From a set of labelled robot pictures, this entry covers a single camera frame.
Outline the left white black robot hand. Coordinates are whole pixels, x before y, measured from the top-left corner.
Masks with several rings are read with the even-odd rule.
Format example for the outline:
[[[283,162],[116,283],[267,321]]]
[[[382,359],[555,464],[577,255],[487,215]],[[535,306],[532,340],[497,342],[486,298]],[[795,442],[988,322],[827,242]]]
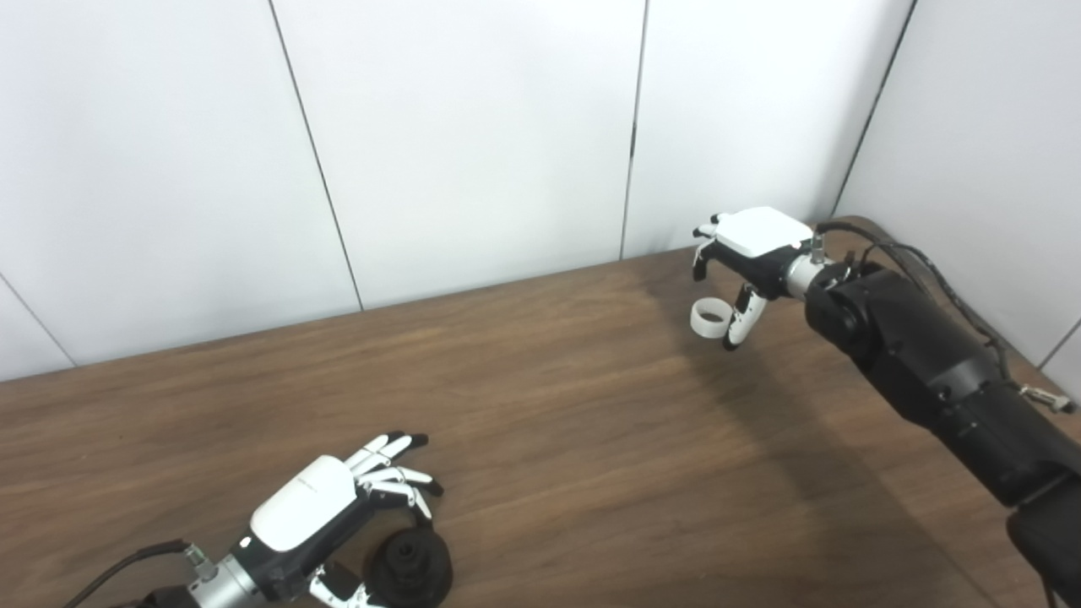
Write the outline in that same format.
[[[255,508],[229,551],[267,603],[308,592],[317,570],[374,516],[408,508],[433,525],[427,495],[443,495],[432,475],[395,464],[429,442],[424,432],[384,432],[346,459],[320,455]]]

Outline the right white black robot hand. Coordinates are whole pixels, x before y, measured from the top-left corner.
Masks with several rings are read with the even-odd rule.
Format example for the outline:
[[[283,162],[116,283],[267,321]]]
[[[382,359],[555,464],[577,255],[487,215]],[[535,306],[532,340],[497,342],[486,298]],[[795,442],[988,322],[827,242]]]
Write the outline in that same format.
[[[715,214],[693,236],[702,240],[693,254],[693,281],[706,280],[711,262],[742,279],[734,303],[706,298],[691,309],[696,334],[718,339],[726,351],[740,349],[771,301],[806,300],[808,285],[823,269],[813,261],[811,227],[770,207]]]

